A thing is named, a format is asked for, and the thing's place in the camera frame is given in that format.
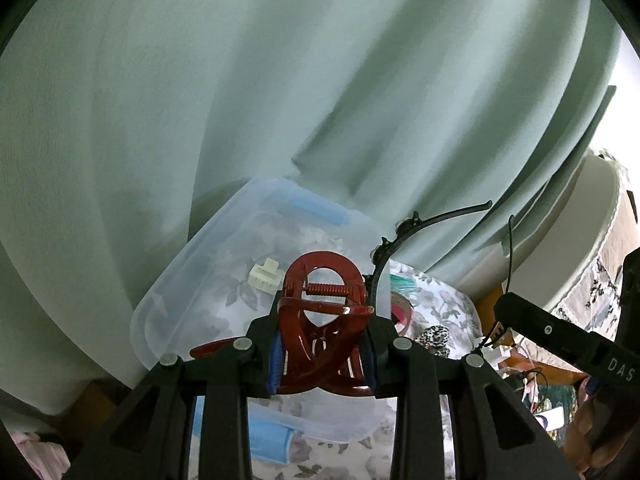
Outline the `leopard print scrunchie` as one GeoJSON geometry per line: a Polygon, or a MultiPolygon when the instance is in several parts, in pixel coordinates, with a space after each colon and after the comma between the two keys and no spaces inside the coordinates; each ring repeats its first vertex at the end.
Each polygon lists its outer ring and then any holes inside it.
{"type": "Polygon", "coordinates": [[[414,341],[431,352],[433,356],[447,359],[449,356],[449,330],[446,326],[434,325],[424,328],[414,341]]]}

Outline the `dark red hair claw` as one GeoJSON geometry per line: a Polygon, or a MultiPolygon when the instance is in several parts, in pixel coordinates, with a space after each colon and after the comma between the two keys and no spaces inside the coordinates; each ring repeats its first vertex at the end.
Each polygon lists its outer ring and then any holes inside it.
{"type": "Polygon", "coordinates": [[[270,313],[244,336],[190,351],[186,376],[202,392],[232,385],[254,398],[321,389],[338,396],[372,396],[360,347],[374,315],[355,263],[336,252],[307,252],[285,273],[270,313]]]}

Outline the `black lace headband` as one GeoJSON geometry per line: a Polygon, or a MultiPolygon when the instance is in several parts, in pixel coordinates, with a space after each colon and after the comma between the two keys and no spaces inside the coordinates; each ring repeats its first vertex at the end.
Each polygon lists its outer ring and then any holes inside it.
{"type": "Polygon", "coordinates": [[[375,307],[375,314],[377,316],[381,315],[376,304],[378,303],[378,286],[380,286],[383,271],[390,259],[393,258],[393,255],[399,252],[411,237],[416,236],[416,234],[431,226],[436,226],[436,224],[466,216],[467,214],[477,214],[478,212],[489,210],[491,207],[492,201],[488,200],[484,203],[436,214],[436,216],[427,219],[422,219],[417,211],[413,211],[411,217],[401,220],[398,226],[396,226],[395,237],[392,240],[382,237],[381,243],[372,250],[370,255],[373,271],[363,277],[369,294],[368,304],[370,304],[371,307],[375,307]]]}

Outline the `cream hair claw clip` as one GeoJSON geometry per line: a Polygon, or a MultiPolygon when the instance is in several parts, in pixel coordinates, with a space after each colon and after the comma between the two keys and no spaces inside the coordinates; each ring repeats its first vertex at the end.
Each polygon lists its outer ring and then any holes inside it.
{"type": "Polygon", "coordinates": [[[267,258],[263,264],[254,264],[248,274],[248,284],[266,294],[275,294],[281,286],[284,271],[277,260],[267,258]]]}

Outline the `pink bangle stack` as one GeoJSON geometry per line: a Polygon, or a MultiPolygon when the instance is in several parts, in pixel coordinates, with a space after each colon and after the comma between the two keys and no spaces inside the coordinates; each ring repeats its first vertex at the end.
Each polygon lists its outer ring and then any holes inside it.
{"type": "Polygon", "coordinates": [[[411,325],[413,315],[412,305],[407,298],[398,294],[398,292],[392,292],[390,301],[392,302],[390,304],[390,313],[392,314],[392,321],[394,322],[397,333],[401,337],[405,336],[411,325]]]}

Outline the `quilted beige cover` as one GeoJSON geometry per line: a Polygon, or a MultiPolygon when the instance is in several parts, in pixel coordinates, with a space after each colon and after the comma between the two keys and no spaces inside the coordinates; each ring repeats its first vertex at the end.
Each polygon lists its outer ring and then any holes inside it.
{"type": "Polygon", "coordinates": [[[586,158],[575,191],[578,213],[563,232],[585,228],[586,254],[550,312],[613,340],[622,317],[624,259],[639,247],[639,206],[623,168],[601,156],[586,158]]]}

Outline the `teal bangle stack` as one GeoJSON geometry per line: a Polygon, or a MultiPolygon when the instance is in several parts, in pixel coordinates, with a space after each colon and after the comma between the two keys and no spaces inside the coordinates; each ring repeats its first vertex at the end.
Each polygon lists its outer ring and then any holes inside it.
{"type": "Polygon", "coordinates": [[[412,278],[402,275],[390,274],[390,290],[396,294],[408,298],[416,291],[416,283],[412,278]]]}

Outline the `floral white blanket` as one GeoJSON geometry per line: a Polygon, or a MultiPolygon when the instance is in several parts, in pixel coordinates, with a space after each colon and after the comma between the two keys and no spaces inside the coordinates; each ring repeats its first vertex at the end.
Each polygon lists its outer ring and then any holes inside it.
{"type": "MultiPolygon", "coordinates": [[[[405,336],[414,340],[424,328],[449,330],[449,359],[460,359],[480,338],[480,320],[471,299],[437,278],[397,261],[390,274],[412,278],[416,291],[405,336]]],[[[250,402],[250,416],[293,431],[271,441],[284,462],[252,458],[255,479],[388,479],[394,450],[397,400],[336,396],[311,390],[250,402]]]]}

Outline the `white bed headboard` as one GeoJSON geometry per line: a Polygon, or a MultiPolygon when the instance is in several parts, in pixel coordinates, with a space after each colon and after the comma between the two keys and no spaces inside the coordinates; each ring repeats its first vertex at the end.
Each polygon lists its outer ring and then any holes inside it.
{"type": "Polygon", "coordinates": [[[518,222],[505,232],[470,274],[461,289],[474,300],[510,282],[518,296],[552,309],[565,297],[599,251],[620,202],[615,165],[588,153],[568,190],[532,234],[518,222]]]}

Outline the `clear plastic storage bin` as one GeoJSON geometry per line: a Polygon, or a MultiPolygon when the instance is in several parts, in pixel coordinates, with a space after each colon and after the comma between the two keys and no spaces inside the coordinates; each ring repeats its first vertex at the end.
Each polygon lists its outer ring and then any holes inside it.
{"type": "MultiPolygon", "coordinates": [[[[187,359],[191,349],[243,336],[268,314],[273,292],[250,284],[250,271],[271,259],[284,272],[306,252],[328,250],[363,273],[381,228],[286,179],[253,179],[209,219],[134,310],[130,338],[146,368],[166,353],[187,359]]],[[[330,443],[360,441],[378,429],[383,400],[314,389],[248,404],[250,447],[257,458],[285,464],[294,434],[330,443]]]]}

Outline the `green curtain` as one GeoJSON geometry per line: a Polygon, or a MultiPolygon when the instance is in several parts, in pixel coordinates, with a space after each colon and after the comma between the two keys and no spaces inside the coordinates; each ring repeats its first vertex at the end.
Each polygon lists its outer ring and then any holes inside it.
{"type": "Polygon", "coordinates": [[[623,40],[601,0],[1,0],[1,388],[134,385],[134,307],[244,182],[391,229],[470,295],[591,136],[623,40]]]}

